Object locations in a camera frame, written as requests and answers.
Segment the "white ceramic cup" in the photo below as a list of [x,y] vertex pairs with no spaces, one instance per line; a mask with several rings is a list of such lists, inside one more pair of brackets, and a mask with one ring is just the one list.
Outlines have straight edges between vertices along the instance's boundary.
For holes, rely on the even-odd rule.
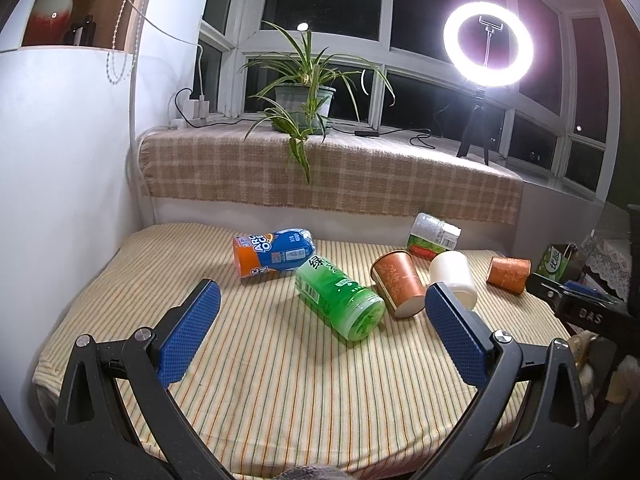
[[430,264],[430,283],[444,283],[468,310],[477,303],[477,290],[469,265],[462,252],[442,252]]

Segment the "small orange paper cup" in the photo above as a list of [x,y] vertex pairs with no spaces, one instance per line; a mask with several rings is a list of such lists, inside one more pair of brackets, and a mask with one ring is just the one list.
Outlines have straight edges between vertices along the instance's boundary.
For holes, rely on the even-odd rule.
[[531,273],[532,264],[528,259],[492,257],[486,283],[519,295],[524,292]]

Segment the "large orange paper cup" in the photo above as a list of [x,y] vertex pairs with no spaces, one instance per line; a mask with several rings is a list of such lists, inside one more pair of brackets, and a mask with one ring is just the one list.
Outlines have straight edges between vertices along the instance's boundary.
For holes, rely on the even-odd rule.
[[377,258],[370,275],[396,320],[412,318],[424,308],[425,286],[405,250],[394,250]]

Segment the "white lace cloth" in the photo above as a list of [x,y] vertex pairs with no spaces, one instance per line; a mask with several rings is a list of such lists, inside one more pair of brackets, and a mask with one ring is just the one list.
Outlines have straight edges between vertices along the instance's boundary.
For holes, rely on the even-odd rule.
[[602,238],[592,231],[584,245],[586,266],[616,293],[626,299],[631,279],[630,241],[624,238]]

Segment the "green tea bottle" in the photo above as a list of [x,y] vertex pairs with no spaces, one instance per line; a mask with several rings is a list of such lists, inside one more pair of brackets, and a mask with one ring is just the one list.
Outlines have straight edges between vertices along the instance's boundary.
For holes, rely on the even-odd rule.
[[386,311],[384,300],[376,292],[318,255],[297,269],[295,287],[306,306],[351,342],[367,338]]

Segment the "white green labelled jar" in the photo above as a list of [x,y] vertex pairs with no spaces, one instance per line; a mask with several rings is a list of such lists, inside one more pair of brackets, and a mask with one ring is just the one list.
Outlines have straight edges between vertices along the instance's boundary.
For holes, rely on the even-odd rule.
[[448,250],[455,250],[461,229],[444,220],[420,212],[409,231],[407,250],[416,257],[431,261]]

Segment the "striped table cloth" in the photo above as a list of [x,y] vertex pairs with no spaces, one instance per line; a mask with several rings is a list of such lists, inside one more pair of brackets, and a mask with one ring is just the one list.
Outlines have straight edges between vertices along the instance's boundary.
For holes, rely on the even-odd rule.
[[[32,380],[53,426],[78,336],[107,342],[153,327],[207,278],[220,288],[219,312],[168,391],[228,479],[417,479],[476,393],[428,320],[425,297],[417,315],[385,312],[351,342],[300,300],[295,276],[239,278],[231,241],[230,231],[196,223],[126,240],[38,359]],[[521,344],[567,341],[531,296],[483,290],[473,312]]]

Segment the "orange blue soda bottle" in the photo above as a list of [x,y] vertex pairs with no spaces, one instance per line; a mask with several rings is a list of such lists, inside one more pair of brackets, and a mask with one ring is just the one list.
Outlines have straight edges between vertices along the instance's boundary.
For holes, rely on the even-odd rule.
[[316,251],[311,232],[287,229],[266,234],[245,234],[232,240],[240,278],[297,269]]

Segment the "plaid beige sill cloth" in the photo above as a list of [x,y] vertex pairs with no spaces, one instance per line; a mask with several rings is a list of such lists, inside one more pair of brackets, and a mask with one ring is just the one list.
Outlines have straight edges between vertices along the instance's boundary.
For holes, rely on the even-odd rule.
[[288,136],[228,125],[154,133],[141,143],[140,169],[150,196],[513,226],[523,181],[472,160],[390,139],[313,136],[309,165]]

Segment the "white power strip with plugs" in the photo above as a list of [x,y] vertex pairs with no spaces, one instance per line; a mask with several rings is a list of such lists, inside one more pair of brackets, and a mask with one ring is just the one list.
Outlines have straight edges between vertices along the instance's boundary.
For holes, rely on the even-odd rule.
[[197,99],[191,99],[191,88],[182,88],[178,90],[172,97],[177,113],[176,118],[172,118],[169,125],[172,128],[204,128],[213,123],[213,119],[209,117],[209,102],[204,96]]

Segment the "potted spider plant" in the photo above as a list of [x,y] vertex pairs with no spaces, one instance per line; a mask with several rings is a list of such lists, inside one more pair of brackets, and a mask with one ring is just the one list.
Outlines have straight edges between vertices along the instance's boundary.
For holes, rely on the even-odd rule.
[[314,35],[307,23],[300,23],[295,32],[270,21],[263,23],[278,32],[290,50],[260,54],[243,65],[246,70],[257,67],[276,75],[273,81],[252,95],[254,100],[263,102],[265,106],[250,130],[254,131],[268,122],[274,130],[286,134],[288,156],[299,164],[305,180],[310,182],[306,144],[312,136],[325,138],[328,134],[329,112],[336,92],[334,82],[344,84],[355,113],[359,112],[355,91],[368,91],[368,73],[378,78],[391,96],[396,96],[396,93],[378,65],[363,56],[331,53],[328,48],[316,52]]

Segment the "red white vase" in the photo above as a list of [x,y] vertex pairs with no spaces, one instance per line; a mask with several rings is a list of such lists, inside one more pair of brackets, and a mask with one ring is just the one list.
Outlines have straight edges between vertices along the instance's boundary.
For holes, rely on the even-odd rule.
[[73,0],[36,0],[29,14],[23,46],[57,44],[72,17]]

